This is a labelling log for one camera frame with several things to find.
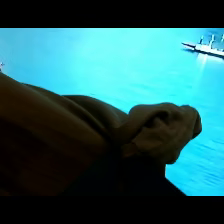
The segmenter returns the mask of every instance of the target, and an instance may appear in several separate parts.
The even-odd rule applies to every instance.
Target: blue water
[[[0,61],[18,81],[84,94],[128,112],[136,104],[194,106],[203,132],[167,166],[187,195],[224,195],[224,60],[181,42],[224,29],[0,29]]]

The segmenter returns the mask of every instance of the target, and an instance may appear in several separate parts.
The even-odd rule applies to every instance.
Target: ship
[[[202,36],[198,44],[188,43],[188,42],[183,42],[182,44],[186,48],[196,51],[198,53],[204,53],[204,54],[209,54],[209,55],[224,58],[224,49],[212,48],[212,44],[215,41],[215,35],[212,35],[208,45],[203,44],[203,38],[204,37]],[[222,35],[221,42],[223,42],[223,40],[224,40],[224,34]]]

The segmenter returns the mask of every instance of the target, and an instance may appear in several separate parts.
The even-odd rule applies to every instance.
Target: water
[[[4,72],[58,94],[84,94],[128,112],[136,104],[194,106],[203,132],[167,178],[187,195],[224,195],[224,61],[181,42],[224,29],[0,29]]]

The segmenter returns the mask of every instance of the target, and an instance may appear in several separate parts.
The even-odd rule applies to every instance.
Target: boat
[[[210,54],[210,55],[214,55],[214,56],[218,56],[218,57],[224,57],[224,49],[212,48],[212,44],[215,41],[214,35],[212,35],[212,38],[208,45],[205,45],[202,43],[203,38],[204,37],[202,36],[198,44],[188,43],[188,42],[183,42],[182,44],[185,47],[187,47],[193,51],[199,52],[199,53]],[[222,35],[221,42],[223,42],[223,40],[224,40],[224,34]]]

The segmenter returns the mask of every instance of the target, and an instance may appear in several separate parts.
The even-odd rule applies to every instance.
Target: white boat
[[[212,48],[212,44],[215,40],[215,36],[212,35],[212,38],[209,42],[208,45],[205,45],[205,44],[202,44],[202,41],[203,41],[203,36],[201,37],[200,41],[199,41],[199,44],[192,44],[192,43],[187,43],[187,42],[183,42],[182,44],[187,47],[187,48],[190,48],[194,51],[197,51],[197,52],[200,52],[200,53],[205,53],[205,54],[211,54],[211,55],[214,55],[214,56],[221,56],[221,57],[224,57],[224,50],[223,49],[215,49],[215,48]]]

